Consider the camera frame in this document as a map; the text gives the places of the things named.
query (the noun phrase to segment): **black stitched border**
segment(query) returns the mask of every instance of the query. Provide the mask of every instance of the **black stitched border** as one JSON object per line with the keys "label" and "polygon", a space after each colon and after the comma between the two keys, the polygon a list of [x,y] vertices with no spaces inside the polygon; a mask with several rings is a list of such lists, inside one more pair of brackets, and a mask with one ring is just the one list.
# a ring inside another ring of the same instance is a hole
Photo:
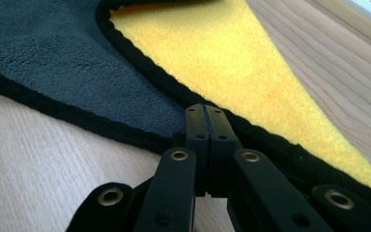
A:
{"label": "black stitched border", "polygon": [[61,103],[9,80],[3,75],[0,75],[0,95],[28,105],[53,118],[74,124],[84,130],[152,152],[162,154],[171,145],[168,138],[132,128],[78,107]]}
{"label": "black stitched border", "polygon": [[[156,65],[153,60],[145,56],[130,40],[125,38],[120,31],[116,30],[112,22],[109,21],[110,11],[116,11],[122,6],[152,2],[156,1],[103,0],[97,8],[96,20],[98,26],[113,46],[139,71],[160,90],[184,107],[196,103],[214,105],[191,92],[163,68]],[[257,149],[268,155],[270,160],[290,180],[296,183],[305,183],[306,186],[338,185],[355,192],[371,204],[371,188],[362,185],[348,174],[333,168],[323,160],[312,156],[300,145],[293,145],[281,136],[271,134],[263,128],[252,126],[244,118],[238,117],[228,110],[224,111],[243,146]]]}

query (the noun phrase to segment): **wood grain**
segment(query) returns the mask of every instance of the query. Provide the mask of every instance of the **wood grain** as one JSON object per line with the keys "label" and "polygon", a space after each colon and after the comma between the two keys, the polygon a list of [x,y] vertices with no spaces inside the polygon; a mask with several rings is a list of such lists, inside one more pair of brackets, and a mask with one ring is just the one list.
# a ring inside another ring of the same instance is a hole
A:
{"label": "wood grain", "polygon": [[[315,102],[371,161],[371,41],[310,0],[248,3]],[[95,187],[134,187],[157,163],[0,96],[0,231],[64,231]],[[232,231],[224,200],[198,199],[195,215],[196,231]]]}

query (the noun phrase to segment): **yellow microfiber cloth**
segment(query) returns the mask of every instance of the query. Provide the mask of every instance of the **yellow microfiber cloth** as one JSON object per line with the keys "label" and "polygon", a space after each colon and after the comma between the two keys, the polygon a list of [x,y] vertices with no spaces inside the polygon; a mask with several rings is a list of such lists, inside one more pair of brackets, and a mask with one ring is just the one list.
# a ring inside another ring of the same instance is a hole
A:
{"label": "yellow microfiber cloth", "polygon": [[119,47],[153,61],[138,66],[162,68],[157,73],[371,188],[371,164],[310,98],[243,0],[117,5],[108,20],[129,40]]}

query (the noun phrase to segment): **microfiber cloth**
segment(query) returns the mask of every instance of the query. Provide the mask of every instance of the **microfiber cloth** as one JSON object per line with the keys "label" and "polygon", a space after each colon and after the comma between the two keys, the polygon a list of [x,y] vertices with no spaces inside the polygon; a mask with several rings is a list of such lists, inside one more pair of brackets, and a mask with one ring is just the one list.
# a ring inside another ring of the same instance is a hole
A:
{"label": "microfiber cloth", "polygon": [[161,153],[185,127],[107,41],[99,1],[0,1],[0,94],[88,131]]}
{"label": "microfiber cloth", "polygon": [[183,105],[226,109],[246,147],[293,179],[371,202],[371,164],[300,85],[243,0],[103,0],[98,24],[156,86]]}

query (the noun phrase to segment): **wooden table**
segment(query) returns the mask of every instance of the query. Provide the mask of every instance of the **wooden table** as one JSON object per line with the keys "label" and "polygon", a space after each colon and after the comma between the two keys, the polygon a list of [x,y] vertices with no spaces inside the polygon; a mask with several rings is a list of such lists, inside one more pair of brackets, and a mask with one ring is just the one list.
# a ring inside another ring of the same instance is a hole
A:
{"label": "wooden table", "polygon": [[[312,98],[371,161],[371,41],[311,0],[249,4]],[[157,163],[0,96],[0,231],[64,231],[95,187],[134,187]],[[196,231],[233,230],[224,200],[196,203]]]}

